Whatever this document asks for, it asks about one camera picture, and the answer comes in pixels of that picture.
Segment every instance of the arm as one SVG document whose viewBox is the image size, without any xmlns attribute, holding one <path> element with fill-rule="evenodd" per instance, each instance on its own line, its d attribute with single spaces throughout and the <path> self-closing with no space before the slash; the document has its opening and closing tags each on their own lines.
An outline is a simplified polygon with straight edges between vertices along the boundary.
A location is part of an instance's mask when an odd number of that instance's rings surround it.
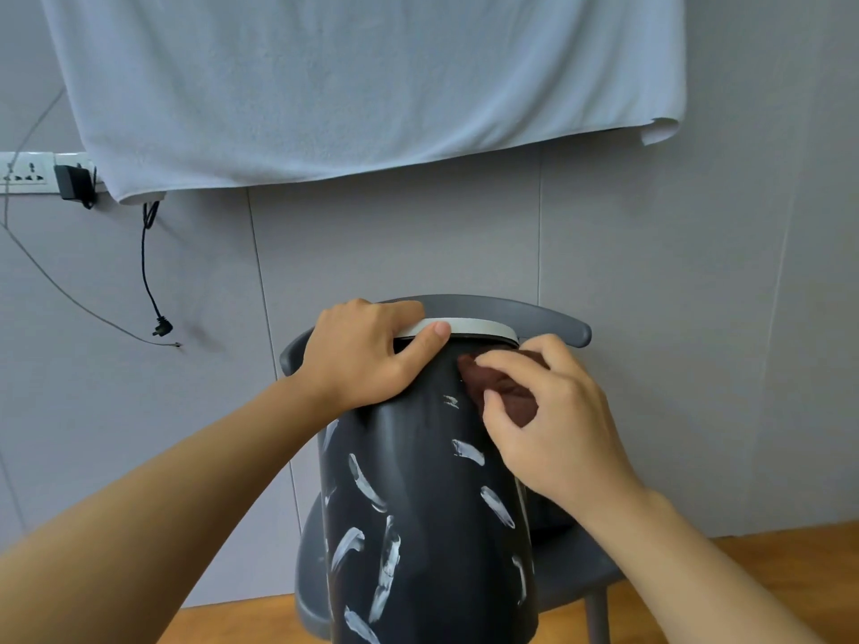
<svg viewBox="0 0 859 644">
<path fill-rule="evenodd" d="M 672 644 L 819 644 L 739 565 L 639 481 L 596 382 L 555 336 L 478 357 L 531 389 L 539 409 L 519 429 L 487 391 L 484 422 L 523 483 L 567 510 L 635 585 Z"/>
<path fill-rule="evenodd" d="M 419 303 L 327 310 L 301 370 L 81 501 L 0 557 L 0 632 L 15 644 L 150 644 L 276 474 L 335 417 L 404 389 L 441 349 L 399 355 Z"/>
</svg>

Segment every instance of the black trash can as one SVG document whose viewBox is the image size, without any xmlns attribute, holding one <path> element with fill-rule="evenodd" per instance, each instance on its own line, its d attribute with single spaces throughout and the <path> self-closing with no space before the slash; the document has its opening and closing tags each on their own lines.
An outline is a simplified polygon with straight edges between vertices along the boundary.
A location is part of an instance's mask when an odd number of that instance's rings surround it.
<svg viewBox="0 0 859 644">
<path fill-rule="evenodd" d="M 492 321 L 435 320 L 453 333 L 414 383 L 320 440 L 335 644 L 525 644 L 537 629 L 521 487 L 456 364 L 517 337 Z"/>
</svg>

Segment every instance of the wall socket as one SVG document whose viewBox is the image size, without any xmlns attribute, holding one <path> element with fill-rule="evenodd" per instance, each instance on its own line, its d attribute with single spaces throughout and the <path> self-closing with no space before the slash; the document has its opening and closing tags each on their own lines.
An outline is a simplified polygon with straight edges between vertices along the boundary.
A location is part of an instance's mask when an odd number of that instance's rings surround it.
<svg viewBox="0 0 859 644">
<path fill-rule="evenodd" d="M 86 152 L 22 151 L 12 166 L 12 172 L 9 172 L 9 163 L 14 157 L 14 151 L 0 152 L 0 194 L 6 191 L 7 179 L 10 194 L 59 194 L 54 165 L 82 166 L 89 169 L 90 173 L 96 171 Z M 105 191 L 104 182 L 97 172 L 95 189 Z"/>
</svg>

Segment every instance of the person's left hand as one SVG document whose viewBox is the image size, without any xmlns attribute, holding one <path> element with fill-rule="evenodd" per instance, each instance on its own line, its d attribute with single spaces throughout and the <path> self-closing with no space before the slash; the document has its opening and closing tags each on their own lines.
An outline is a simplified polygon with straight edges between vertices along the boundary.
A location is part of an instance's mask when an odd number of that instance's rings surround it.
<svg viewBox="0 0 859 644">
<path fill-rule="evenodd" d="M 373 304 L 362 299 L 319 315 L 295 374 L 343 413 L 393 398 L 412 383 L 450 337 L 450 325 L 428 325 L 394 355 L 393 337 L 424 318 L 417 301 Z"/>
</svg>

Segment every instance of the white rim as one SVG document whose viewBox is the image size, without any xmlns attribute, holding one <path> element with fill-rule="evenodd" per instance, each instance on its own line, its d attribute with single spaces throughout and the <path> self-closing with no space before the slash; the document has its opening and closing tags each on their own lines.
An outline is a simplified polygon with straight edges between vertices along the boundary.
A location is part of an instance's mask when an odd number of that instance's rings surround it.
<svg viewBox="0 0 859 644">
<path fill-rule="evenodd" d="M 495 321 L 484 321 L 481 318 L 424 318 L 411 328 L 403 330 L 397 338 L 417 335 L 423 328 L 435 321 L 444 321 L 450 324 L 451 334 L 478 334 L 487 336 L 500 336 L 514 343 L 519 343 L 516 331 L 509 325 L 496 323 Z"/>
</svg>

